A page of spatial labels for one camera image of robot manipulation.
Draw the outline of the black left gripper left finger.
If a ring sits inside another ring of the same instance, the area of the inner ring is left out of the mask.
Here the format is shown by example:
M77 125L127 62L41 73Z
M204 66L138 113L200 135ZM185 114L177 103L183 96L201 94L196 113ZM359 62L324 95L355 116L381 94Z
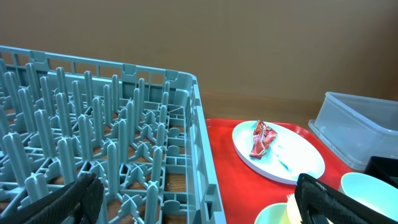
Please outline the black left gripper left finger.
M96 223L103 202L103 183L95 174L83 174L16 214L1 218L1 223Z

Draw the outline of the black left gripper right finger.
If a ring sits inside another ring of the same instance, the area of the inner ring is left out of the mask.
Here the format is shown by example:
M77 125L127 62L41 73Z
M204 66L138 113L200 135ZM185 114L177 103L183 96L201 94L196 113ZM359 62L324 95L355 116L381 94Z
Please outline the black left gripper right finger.
M295 200L303 224L397 224L395 220L304 173L298 176Z

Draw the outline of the light green bowl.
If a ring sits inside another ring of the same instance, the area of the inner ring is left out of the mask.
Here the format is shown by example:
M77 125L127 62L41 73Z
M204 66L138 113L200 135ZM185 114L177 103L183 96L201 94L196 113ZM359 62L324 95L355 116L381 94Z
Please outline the light green bowl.
M350 172L342 176L341 193L397 221L397 189L370 175Z

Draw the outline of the yellow plastic cup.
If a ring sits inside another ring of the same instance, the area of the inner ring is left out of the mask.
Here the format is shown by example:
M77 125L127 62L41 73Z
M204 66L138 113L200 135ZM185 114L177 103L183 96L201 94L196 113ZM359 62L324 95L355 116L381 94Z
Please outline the yellow plastic cup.
M295 199L295 194L287 196L287 203L280 224L302 224L302 218Z

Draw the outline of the red snack wrapper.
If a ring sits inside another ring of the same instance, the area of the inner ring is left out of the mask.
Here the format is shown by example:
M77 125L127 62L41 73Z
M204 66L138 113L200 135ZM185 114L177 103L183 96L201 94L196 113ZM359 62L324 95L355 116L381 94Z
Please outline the red snack wrapper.
M270 145L274 142L277 135L274 129L265 122L258 120L253 132L254 145L249 156L251 158L261 159L267 154Z

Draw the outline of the small light blue saucer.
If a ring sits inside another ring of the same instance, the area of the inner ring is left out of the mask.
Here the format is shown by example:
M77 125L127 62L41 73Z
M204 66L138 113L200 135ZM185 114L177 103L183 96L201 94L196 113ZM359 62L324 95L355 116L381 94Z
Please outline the small light blue saucer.
M288 224L286 203L274 203L262 209L254 224Z

